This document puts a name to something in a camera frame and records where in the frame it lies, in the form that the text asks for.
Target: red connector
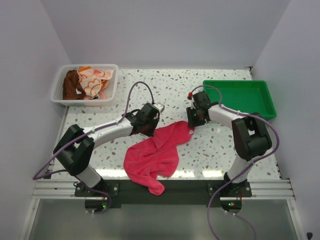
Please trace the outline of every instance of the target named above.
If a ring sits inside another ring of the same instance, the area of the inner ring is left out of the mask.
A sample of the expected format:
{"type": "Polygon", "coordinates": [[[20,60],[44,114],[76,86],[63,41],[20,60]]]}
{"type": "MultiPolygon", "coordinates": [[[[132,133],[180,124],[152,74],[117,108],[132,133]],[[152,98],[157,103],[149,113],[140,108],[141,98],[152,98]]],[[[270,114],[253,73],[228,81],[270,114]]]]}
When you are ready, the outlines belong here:
{"type": "Polygon", "coordinates": [[[189,92],[189,94],[188,94],[188,97],[187,97],[187,98],[188,98],[189,100],[191,100],[191,99],[192,99],[192,96],[193,96],[192,92],[189,92]]]}

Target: white basket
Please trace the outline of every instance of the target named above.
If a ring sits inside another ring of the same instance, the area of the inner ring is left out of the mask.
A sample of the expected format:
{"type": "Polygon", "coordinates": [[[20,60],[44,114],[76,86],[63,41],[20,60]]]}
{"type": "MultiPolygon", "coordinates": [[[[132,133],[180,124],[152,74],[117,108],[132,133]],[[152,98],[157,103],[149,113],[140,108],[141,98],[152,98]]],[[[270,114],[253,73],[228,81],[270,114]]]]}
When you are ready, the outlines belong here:
{"type": "Polygon", "coordinates": [[[51,101],[60,103],[65,106],[77,107],[96,107],[96,106],[110,106],[115,97],[117,83],[118,83],[119,68],[115,64],[70,64],[64,65],[60,68],[55,76],[54,83],[51,91],[51,101]],[[63,84],[66,74],[69,70],[78,70],[81,66],[91,66],[101,71],[114,70],[112,78],[108,81],[107,87],[102,90],[107,99],[90,99],[90,100],[63,100],[63,84]]]}

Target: glass panel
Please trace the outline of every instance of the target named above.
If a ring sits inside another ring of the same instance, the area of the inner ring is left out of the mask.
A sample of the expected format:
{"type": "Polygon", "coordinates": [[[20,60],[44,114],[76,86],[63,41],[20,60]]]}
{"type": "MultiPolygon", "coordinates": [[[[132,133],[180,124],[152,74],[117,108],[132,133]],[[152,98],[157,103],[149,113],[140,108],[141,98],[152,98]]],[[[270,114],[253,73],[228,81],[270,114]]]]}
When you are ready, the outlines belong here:
{"type": "MultiPolygon", "coordinates": [[[[85,213],[84,200],[41,200],[31,240],[204,240],[213,239],[201,205],[123,205],[103,214],[85,213]]],[[[248,200],[240,215],[255,227],[259,240],[296,240],[285,200],[248,200]]],[[[211,208],[214,229],[222,240],[250,240],[242,220],[211,208]]]]}

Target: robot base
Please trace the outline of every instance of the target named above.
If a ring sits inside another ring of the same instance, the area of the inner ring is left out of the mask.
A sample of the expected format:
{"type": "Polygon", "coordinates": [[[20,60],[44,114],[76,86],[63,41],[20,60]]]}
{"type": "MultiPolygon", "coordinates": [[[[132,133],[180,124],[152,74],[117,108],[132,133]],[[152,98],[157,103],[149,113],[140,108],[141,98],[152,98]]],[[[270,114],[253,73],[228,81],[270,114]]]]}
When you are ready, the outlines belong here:
{"type": "MultiPolygon", "coordinates": [[[[122,204],[145,205],[205,205],[214,192],[226,182],[224,180],[160,180],[165,187],[164,192],[157,196],[149,192],[148,188],[134,183],[131,180],[104,180],[107,192],[112,197],[111,208],[121,208],[122,204]]],[[[101,197],[97,193],[89,192],[83,183],[77,183],[75,197],[101,197]]],[[[211,207],[222,206],[220,197],[252,197],[249,182],[238,187],[233,186],[228,191],[222,191],[212,201],[211,207]]],[[[99,212],[102,206],[108,205],[103,200],[85,200],[86,209],[99,212]]]]}

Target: green tray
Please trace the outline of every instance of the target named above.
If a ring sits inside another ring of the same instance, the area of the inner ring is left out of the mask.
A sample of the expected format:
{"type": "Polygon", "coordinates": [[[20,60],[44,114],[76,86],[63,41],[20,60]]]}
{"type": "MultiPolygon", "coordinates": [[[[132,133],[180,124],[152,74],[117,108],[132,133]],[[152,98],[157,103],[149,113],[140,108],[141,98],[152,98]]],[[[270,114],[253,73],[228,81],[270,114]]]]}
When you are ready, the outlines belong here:
{"type": "MultiPolygon", "coordinates": [[[[218,88],[222,93],[222,103],[228,108],[249,114],[260,113],[266,120],[277,115],[265,81],[204,80],[203,84],[218,88]]],[[[204,87],[204,91],[211,102],[219,101],[216,90],[204,87]]]]}

